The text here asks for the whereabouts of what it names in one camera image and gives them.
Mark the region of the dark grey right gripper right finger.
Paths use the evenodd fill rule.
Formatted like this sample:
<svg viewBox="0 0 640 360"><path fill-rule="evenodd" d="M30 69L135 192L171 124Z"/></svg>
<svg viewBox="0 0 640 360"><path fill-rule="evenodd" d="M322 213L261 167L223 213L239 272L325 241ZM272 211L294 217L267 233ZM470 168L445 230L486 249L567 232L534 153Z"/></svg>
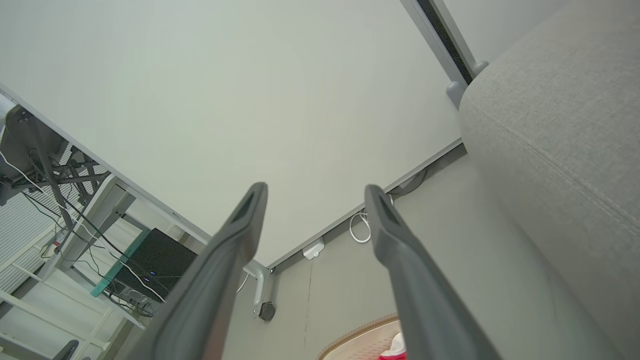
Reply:
<svg viewBox="0 0 640 360"><path fill-rule="evenodd" d="M490 338L381 187L365 187L375 257L387 269L409 360L499 360Z"/></svg>

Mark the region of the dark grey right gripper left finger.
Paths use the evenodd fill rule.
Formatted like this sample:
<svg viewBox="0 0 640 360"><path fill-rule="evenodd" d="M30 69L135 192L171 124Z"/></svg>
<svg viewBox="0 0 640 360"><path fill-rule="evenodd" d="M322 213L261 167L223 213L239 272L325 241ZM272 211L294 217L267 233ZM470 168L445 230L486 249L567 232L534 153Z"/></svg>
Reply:
<svg viewBox="0 0 640 360"><path fill-rule="evenodd" d="M128 360L220 360L243 268L253 260L265 221L268 185L252 184L189 266Z"/></svg>

